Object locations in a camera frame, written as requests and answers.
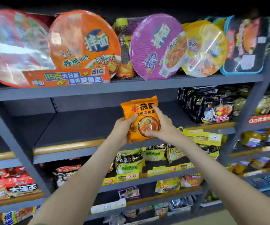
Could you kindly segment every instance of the orange packet held in hands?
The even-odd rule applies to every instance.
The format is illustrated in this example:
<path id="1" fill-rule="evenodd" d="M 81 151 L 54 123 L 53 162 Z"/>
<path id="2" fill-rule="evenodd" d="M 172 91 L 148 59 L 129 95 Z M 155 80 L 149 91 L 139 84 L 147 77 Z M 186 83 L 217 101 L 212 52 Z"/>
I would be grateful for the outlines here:
<path id="1" fill-rule="evenodd" d="M 152 137 L 145 136 L 146 130 L 160 130 L 160 121 L 155 109 L 152 107 L 153 104 L 158 106 L 157 96 L 120 104 L 124 110 L 125 119 L 132 117 L 135 113 L 138 115 L 129 128 L 127 136 L 130 143 L 151 139 Z"/>

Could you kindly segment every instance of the tomato logo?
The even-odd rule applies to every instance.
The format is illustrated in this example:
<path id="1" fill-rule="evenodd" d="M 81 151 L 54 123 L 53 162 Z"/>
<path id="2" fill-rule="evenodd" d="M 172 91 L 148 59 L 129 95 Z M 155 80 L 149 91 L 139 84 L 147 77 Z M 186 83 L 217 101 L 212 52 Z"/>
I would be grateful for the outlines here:
<path id="1" fill-rule="evenodd" d="M 134 105 L 134 106 L 132 107 L 132 110 L 133 110 L 134 112 L 137 112 L 137 111 L 138 111 L 138 106 Z"/>

